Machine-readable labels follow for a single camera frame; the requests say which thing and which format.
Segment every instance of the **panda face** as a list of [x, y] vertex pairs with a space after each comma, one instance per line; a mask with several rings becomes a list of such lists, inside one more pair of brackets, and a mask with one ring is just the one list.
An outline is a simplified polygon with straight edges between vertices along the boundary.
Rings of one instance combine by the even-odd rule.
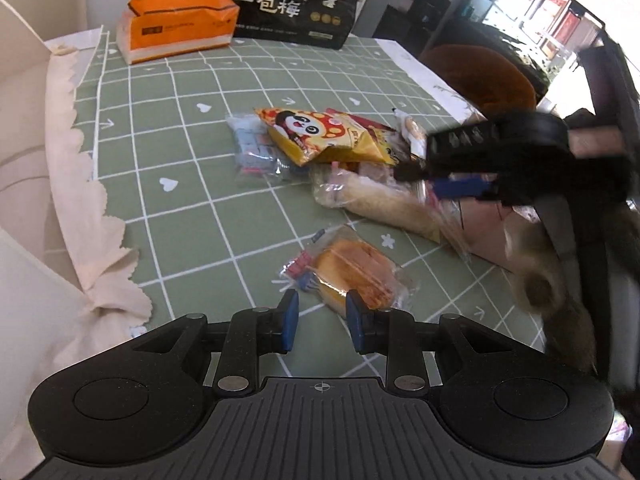
[[325, 133], [324, 124], [314, 117], [305, 114], [296, 114], [287, 117], [284, 121], [289, 131], [300, 137], [304, 136], [322, 136]]

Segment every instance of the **ribbed black surface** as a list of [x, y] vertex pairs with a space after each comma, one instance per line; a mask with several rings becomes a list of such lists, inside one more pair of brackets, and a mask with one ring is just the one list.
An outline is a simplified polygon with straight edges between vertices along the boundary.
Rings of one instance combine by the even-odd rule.
[[[324, 382], [323, 392], [314, 388]], [[524, 468], [457, 443], [421, 400], [373, 379], [270, 379], [223, 400], [196, 437], [149, 462], [92, 468], [53, 458], [36, 480], [615, 480], [597, 460]]]

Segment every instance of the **table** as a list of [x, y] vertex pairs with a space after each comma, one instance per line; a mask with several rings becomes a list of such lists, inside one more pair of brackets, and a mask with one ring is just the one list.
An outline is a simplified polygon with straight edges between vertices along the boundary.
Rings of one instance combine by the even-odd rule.
[[[102, 36], [78, 87], [76, 125], [108, 192], [107, 214], [126, 221], [124, 245], [140, 250], [132, 278], [154, 305], [148, 328], [189, 312], [214, 322], [275, 306], [290, 286], [278, 276], [282, 266], [319, 229], [348, 222], [420, 283], [416, 319], [462, 313], [542, 348], [538, 322], [514, 308], [501, 269], [322, 208], [309, 184], [236, 176], [229, 113], [331, 107], [391, 123], [396, 106], [428, 130], [464, 120], [466, 102], [394, 42], [349, 38], [336, 52], [234, 39], [229, 48], [129, 67], [112, 39]], [[344, 321], [317, 296], [301, 294], [300, 311], [294, 351], [261, 358], [262, 375], [384, 377], [385, 359], [357, 355]], [[425, 359], [439, 383], [433, 356]]]

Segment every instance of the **brown cushion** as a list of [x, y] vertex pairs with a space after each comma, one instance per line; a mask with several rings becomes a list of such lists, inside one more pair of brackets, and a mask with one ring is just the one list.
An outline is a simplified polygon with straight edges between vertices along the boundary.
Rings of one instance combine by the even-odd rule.
[[513, 63], [483, 46], [443, 45], [424, 52], [427, 67], [485, 117], [535, 110], [536, 92]]

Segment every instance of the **metal screw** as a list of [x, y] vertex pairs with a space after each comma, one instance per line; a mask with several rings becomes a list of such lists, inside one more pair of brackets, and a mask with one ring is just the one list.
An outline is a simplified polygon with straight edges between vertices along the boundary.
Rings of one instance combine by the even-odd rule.
[[426, 386], [424, 379], [415, 375], [401, 375], [394, 381], [394, 384], [396, 385], [396, 388], [400, 388], [401, 390], [408, 392], [416, 392]]
[[248, 385], [249, 381], [239, 375], [228, 375], [218, 381], [218, 387], [228, 392], [241, 392]]

